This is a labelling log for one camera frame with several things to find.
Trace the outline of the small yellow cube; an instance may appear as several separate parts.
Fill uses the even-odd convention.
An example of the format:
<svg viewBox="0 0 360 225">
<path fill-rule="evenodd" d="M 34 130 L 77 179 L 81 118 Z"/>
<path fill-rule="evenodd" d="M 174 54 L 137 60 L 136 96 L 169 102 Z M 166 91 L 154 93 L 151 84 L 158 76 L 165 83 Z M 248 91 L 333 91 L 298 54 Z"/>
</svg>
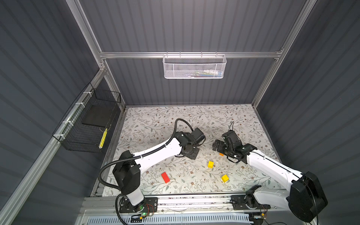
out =
<svg viewBox="0 0 360 225">
<path fill-rule="evenodd" d="M 213 161 L 209 161 L 208 162 L 208 168 L 212 169 L 214 167 L 214 162 Z"/>
</svg>

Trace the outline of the red block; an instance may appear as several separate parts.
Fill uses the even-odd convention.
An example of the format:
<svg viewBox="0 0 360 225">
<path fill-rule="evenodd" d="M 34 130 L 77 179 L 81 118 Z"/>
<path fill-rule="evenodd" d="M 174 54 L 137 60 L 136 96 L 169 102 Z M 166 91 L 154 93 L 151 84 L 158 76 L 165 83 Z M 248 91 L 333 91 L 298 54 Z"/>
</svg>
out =
<svg viewBox="0 0 360 225">
<path fill-rule="evenodd" d="M 167 175 L 166 172 L 163 172 L 163 173 L 161 174 L 161 176 L 162 176 L 162 178 L 163 178 L 163 180 L 164 180 L 165 183 L 169 183 L 169 182 L 170 182 L 170 178 L 168 177 L 168 175 Z"/>
</svg>

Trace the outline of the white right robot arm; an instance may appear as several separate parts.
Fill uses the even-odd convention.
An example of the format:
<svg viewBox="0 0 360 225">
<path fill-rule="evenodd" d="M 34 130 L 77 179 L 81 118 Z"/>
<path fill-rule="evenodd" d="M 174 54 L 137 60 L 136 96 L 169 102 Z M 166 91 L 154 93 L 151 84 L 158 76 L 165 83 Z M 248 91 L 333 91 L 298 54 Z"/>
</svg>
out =
<svg viewBox="0 0 360 225">
<path fill-rule="evenodd" d="M 233 163 L 243 162 L 277 181 L 282 189 L 254 185 L 246 191 L 241 203 L 251 210 L 270 205 L 291 211 L 303 222 L 311 222 L 328 205 L 318 177 L 311 172 L 291 169 L 266 156 L 251 144 L 230 144 L 215 140 L 213 151 L 227 156 Z"/>
</svg>

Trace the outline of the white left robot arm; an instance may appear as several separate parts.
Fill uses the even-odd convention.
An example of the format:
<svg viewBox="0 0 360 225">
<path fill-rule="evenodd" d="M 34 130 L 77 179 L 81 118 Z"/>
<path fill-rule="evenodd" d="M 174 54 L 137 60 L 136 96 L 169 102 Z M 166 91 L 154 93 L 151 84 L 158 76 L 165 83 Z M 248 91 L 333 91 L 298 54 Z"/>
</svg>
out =
<svg viewBox="0 0 360 225">
<path fill-rule="evenodd" d="M 121 194 L 129 202 L 129 208 L 133 212 L 140 212 L 146 205 L 146 198 L 140 189 L 141 175 L 144 172 L 176 155 L 195 160 L 199 153 L 199 146 L 205 139 L 204 133 L 199 129 L 191 133 L 180 131 L 176 132 L 174 137 L 145 151 L 134 154 L 130 151 L 123 152 L 120 159 L 140 157 L 134 161 L 119 162 L 112 170 Z"/>
</svg>

